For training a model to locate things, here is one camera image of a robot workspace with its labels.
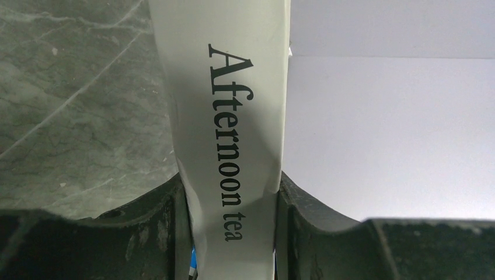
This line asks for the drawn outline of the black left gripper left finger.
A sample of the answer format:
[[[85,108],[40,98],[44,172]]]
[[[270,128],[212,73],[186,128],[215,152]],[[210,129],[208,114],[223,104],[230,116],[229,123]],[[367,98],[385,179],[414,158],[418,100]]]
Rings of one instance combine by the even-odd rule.
[[[192,245],[179,175],[97,218],[1,211],[2,279],[187,279]]]

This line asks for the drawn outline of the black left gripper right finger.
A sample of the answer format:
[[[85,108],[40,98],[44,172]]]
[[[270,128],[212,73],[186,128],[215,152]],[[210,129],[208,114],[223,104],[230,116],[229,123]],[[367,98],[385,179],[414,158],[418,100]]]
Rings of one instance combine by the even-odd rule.
[[[277,279],[493,279],[492,220],[372,218],[280,183]]]

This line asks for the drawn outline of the white magazine with photo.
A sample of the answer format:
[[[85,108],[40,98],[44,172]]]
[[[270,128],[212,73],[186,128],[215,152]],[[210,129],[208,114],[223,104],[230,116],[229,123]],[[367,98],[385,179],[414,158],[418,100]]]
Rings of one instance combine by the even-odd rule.
[[[273,279],[290,1],[151,1],[200,279]]]

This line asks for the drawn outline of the blue round tape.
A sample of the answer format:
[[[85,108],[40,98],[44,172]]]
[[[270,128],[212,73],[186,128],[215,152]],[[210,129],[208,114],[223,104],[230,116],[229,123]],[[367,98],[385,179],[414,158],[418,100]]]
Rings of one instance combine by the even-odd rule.
[[[190,268],[189,268],[189,280],[196,280],[198,277],[198,272],[197,272],[197,259],[196,259],[196,250],[193,247],[191,251],[191,261],[190,261]]]

